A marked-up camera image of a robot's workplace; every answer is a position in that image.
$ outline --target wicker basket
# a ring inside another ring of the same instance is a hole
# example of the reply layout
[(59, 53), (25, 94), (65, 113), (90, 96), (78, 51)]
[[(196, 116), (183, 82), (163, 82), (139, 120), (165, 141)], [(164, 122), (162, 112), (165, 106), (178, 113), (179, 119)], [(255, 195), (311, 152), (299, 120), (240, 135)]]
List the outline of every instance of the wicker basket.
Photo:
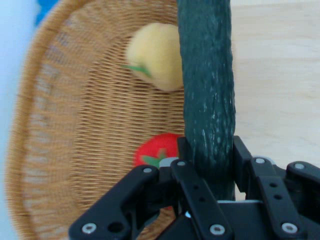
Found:
[[(63, 0), (38, 31), (6, 169), (22, 239), (66, 239), (70, 224), (131, 170), (140, 144), (183, 134), (183, 89), (157, 90), (121, 67), (131, 36), (151, 22), (177, 24), (176, 0)], [(140, 239), (172, 219), (163, 211)]]

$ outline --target metal screw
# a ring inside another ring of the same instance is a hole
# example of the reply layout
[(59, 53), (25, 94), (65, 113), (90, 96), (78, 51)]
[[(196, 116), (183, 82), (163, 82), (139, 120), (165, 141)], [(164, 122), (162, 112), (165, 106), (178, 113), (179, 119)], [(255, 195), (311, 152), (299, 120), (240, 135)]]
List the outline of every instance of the metal screw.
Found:
[(287, 234), (295, 234), (298, 232), (298, 228), (296, 225), (290, 223), (290, 222), (285, 222), (282, 224), (282, 230), (285, 231)]
[(257, 164), (264, 164), (266, 161), (265, 161), (264, 159), (262, 159), (262, 158), (257, 158), (257, 159), (255, 160), (255, 162), (256, 162)]
[(220, 224), (214, 224), (210, 227), (210, 232), (215, 236), (221, 236), (225, 234), (226, 229)]
[(147, 167), (147, 168), (143, 169), (143, 172), (146, 173), (146, 174), (148, 174), (148, 173), (151, 173), (151, 172), (152, 172), (152, 169), (149, 168), (149, 167)]
[(82, 227), (82, 232), (84, 234), (92, 234), (97, 229), (97, 225), (94, 223), (87, 223)]
[(303, 164), (301, 164), (301, 163), (296, 163), (296, 164), (294, 165), (294, 167), (295, 167), (296, 169), (304, 169), (304, 168), (305, 168), (305, 165), (303, 165)]
[(184, 165), (186, 165), (186, 163), (184, 161), (178, 161), (177, 165), (178, 166), (184, 166)]

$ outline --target blue object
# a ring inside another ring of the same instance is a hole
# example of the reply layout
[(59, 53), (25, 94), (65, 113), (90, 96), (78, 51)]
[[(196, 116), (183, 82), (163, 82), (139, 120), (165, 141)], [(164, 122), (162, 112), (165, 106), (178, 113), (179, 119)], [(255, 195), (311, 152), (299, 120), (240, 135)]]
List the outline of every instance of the blue object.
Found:
[(36, 26), (38, 26), (42, 22), (42, 20), (46, 17), (47, 13), (50, 12), (50, 10), (58, 1), (59, 0), (37, 0), (41, 9), (35, 19)]

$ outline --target woven basket rim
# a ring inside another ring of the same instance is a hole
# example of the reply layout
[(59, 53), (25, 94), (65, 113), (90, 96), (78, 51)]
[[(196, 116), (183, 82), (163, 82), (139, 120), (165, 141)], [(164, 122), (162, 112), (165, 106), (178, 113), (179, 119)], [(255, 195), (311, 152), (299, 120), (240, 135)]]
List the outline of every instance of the woven basket rim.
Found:
[(15, 116), (8, 141), (4, 176), (6, 204), (12, 224), (21, 239), (36, 239), (36, 234), (32, 231), (31, 217), (23, 204), (22, 173), (19, 171), (23, 162), (18, 161), (24, 159), (25, 151), (21, 151), (21, 149), (23, 149), (26, 140), (24, 134), (28, 126), (26, 117), (28, 118), (30, 115), (32, 106), (30, 101), (25, 101), (25, 99), (28, 98), (32, 101), (36, 75), (41, 68), (42, 58), (63, 22), (68, 19), (71, 13), (90, 2), (92, 0), (61, 0), (57, 3), (37, 30), (22, 68), (14, 107)]

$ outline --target red tomato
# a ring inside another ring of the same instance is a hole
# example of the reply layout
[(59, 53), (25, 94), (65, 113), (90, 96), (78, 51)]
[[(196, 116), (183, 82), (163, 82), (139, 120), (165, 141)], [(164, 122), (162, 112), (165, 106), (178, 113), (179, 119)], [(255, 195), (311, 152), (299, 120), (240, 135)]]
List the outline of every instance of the red tomato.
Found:
[(162, 159), (177, 157), (177, 139), (179, 137), (174, 133), (154, 136), (137, 149), (134, 155), (134, 166), (147, 164), (158, 168)]

